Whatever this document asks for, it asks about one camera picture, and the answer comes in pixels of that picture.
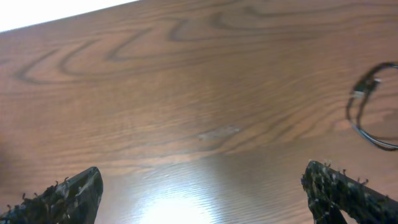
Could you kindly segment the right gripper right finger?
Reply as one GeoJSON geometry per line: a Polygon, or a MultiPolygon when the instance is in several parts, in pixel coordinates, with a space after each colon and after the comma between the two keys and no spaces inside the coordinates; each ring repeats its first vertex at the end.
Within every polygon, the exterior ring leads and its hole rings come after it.
{"type": "Polygon", "coordinates": [[[329,164],[309,161],[301,183],[307,194],[313,221],[319,224],[346,223],[346,212],[356,223],[397,224],[397,201],[336,171],[329,164]]]}

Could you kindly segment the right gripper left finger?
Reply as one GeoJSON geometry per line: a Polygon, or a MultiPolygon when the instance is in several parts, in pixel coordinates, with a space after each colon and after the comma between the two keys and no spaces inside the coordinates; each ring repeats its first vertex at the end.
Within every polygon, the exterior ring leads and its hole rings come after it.
{"type": "Polygon", "coordinates": [[[63,182],[47,187],[22,203],[8,205],[1,223],[94,224],[103,194],[103,180],[97,167],[90,167],[63,182]]]}

